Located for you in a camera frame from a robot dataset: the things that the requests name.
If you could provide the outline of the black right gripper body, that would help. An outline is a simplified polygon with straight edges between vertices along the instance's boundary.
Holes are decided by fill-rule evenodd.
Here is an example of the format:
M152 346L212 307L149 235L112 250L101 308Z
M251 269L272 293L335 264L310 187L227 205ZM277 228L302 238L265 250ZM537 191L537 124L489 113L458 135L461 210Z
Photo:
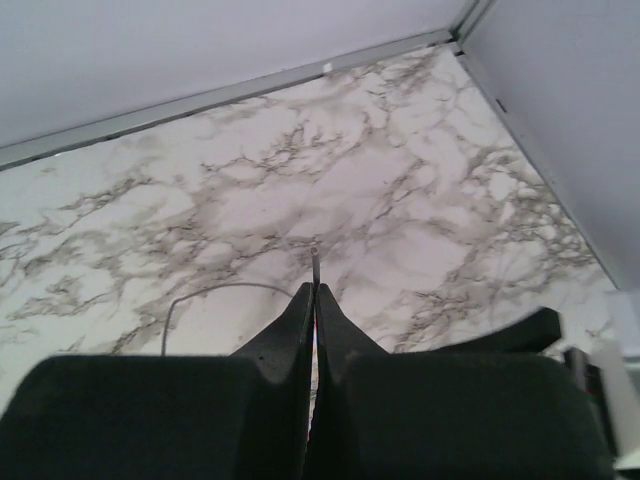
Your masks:
M490 334L447 345L436 353L540 353L560 339L560 315L542 307L527 317Z

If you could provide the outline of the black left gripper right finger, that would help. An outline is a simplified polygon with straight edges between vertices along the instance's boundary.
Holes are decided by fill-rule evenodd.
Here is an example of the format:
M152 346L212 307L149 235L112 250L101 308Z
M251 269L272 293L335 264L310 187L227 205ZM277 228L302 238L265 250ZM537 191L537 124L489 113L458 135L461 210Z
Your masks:
M544 351L389 353L316 294L309 479L612 479L591 400Z

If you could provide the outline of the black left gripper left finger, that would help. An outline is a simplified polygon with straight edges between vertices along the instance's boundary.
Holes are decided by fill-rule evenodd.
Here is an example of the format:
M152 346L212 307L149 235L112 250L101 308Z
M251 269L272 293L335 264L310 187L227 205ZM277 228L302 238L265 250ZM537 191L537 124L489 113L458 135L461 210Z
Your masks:
M5 479L296 479L313 288L227 356L55 356L1 418Z

